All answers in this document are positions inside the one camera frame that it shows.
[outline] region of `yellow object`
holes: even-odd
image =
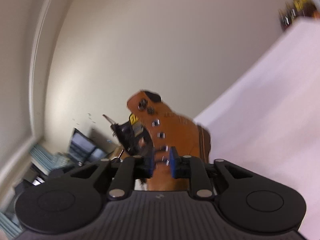
[[[302,10],[302,4],[300,0],[293,0],[293,4],[298,12]]]
[[[139,118],[136,117],[134,114],[130,114],[129,121],[131,125],[134,125],[137,121],[139,121]]]
[[[300,0],[301,5],[303,6],[303,4],[311,2],[313,4],[312,0]]]

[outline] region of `yellow warning label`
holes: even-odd
[[[137,121],[139,121],[139,118],[136,117],[134,114],[130,114],[129,121],[131,125],[134,125]]]

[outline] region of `metal rod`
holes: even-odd
[[[105,119],[107,119],[107,121],[111,124],[115,124],[116,122],[113,121],[110,117],[106,116],[105,114],[102,115]]]
[[[122,149],[122,151],[120,152],[119,156],[118,156],[118,159],[121,158],[122,154],[124,153],[124,149]]]

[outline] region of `white wall corner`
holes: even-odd
[[[72,0],[43,0],[36,23],[29,70],[29,112],[32,135],[44,133],[44,104],[52,55]]]
[[[0,211],[4,211],[7,208],[14,196],[13,187],[30,167],[31,158],[28,153],[35,143],[35,137],[28,138],[0,170]]]

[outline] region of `round black pad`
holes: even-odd
[[[283,198],[277,193],[259,190],[247,196],[247,204],[249,207],[260,212],[273,212],[281,208],[284,202]]]
[[[28,188],[15,203],[23,226],[43,234],[81,228],[100,214],[100,194],[80,178],[57,178]]]
[[[280,233],[300,225],[306,203],[292,188],[259,176],[233,180],[221,194],[219,209],[240,228]]]

